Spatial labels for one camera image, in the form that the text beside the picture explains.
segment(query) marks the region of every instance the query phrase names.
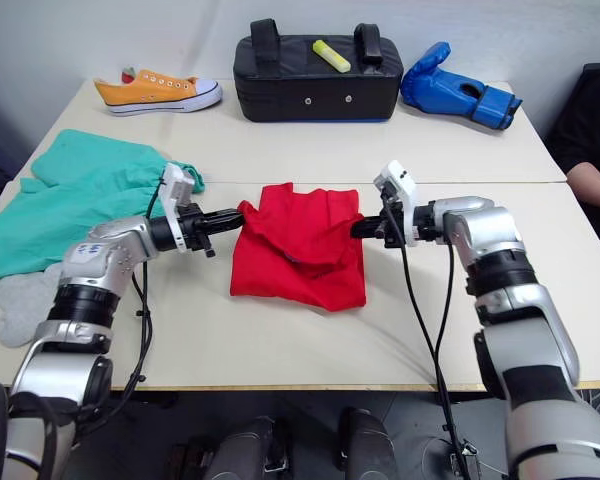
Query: orange sneaker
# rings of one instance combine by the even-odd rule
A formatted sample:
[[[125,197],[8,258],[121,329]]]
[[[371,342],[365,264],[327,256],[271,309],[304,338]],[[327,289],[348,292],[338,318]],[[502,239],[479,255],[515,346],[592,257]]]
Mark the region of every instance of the orange sneaker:
[[[144,112],[193,112],[217,103],[222,88],[215,80],[174,78],[140,70],[136,78],[124,85],[94,80],[96,89],[115,115]]]

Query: teal cloth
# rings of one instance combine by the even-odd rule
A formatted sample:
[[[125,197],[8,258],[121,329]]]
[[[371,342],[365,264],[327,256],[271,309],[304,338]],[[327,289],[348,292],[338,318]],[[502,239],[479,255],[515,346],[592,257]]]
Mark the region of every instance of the teal cloth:
[[[62,260],[89,229],[144,214],[166,160],[147,145],[63,130],[32,165],[20,192],[0,213],[0,278],[44,270]],[[191,165],[178,164],[204,190]],[[164,215],[157,201],[152,216]]]

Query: person's arm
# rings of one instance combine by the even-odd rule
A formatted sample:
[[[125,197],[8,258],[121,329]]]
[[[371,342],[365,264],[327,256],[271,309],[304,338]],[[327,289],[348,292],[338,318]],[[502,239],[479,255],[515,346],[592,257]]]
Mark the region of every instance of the person's arm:
[[[593,164],[578,163],[567,173],[567,183],[578,200],[600,207],[600,172]]]

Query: yellow highlighter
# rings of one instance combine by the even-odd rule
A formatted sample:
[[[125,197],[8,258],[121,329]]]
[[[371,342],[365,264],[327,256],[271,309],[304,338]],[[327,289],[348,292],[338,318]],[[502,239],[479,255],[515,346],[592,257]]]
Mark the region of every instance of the yellow highlighter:
[[[327,45],[324,40],[313,42],[313,51],[340,73],[347,73],[351,70],[351,64],[342,55]]]

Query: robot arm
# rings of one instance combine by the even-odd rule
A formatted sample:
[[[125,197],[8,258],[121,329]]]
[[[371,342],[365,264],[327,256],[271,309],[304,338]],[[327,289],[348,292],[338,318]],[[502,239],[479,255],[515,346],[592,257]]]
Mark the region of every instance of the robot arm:
[[[190,203],[192,187],[186,172],[168,164],[159,190],[165,217],[99,225],[65,255],[54,305],[13,382],[8,421],[0,422],[0,478],[34,479],[42,470],[60,478],[77,427],[100,420],[113,371],[105,357],[113,315],[135,266],[174,249],[211,257],[209,235],[243,224],[234,209],[202,213]]]
[[[374,183],[400,220],[405,243],[409,237],[413,243],[450,242],[458,251],[483,326],[474,337],[483,383],[508,404],[507,456],[514,478],[600,478],[600,416],[574,390],[576,351],[547,289],[536,280],[509,212],[479,197],[415,207],[413,181],[397,162]],[[366,218],[352,235],[384,238],[386,247],[398,247],[387,215],[383,209]]]

